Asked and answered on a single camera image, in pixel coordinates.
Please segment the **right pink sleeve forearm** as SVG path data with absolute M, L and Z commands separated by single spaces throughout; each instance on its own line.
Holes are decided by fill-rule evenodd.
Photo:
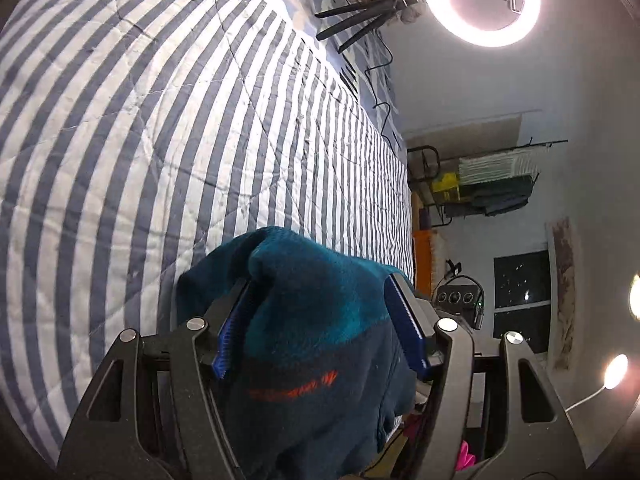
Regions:
M 404 430 L 402 430 L 402 435 L 407 438 L 409 446 L 413 446 L 416 444 L 416 437 L 418 436 L 421 422 L 421 415 L 410 414 L 406 418 L 404 422 Z M 462 471 L 466 468 L 474 466 L 475 463 L 476 457 L 470 452 L 469 443 L 466 441 L 462 441 L 454 470 Z

